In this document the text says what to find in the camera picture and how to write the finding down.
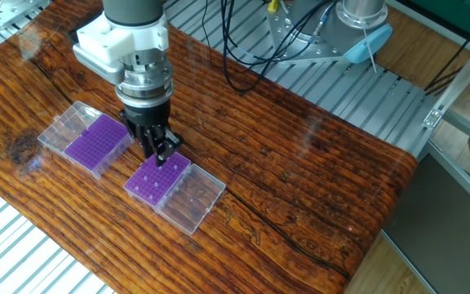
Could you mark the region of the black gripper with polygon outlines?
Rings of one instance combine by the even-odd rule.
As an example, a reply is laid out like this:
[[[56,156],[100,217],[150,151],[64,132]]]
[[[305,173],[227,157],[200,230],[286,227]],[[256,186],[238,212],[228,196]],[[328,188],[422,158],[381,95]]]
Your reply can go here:
[[[143,150],[146,159],[154,156],[155,163],[160,167],[165,156],[171,156],[182,144],[183,138],[169,128],[171,103],[166,101],[157,106],[136,108],[126,105],[121,110],[121,118],[132,137],[137,138],[143,133]]]

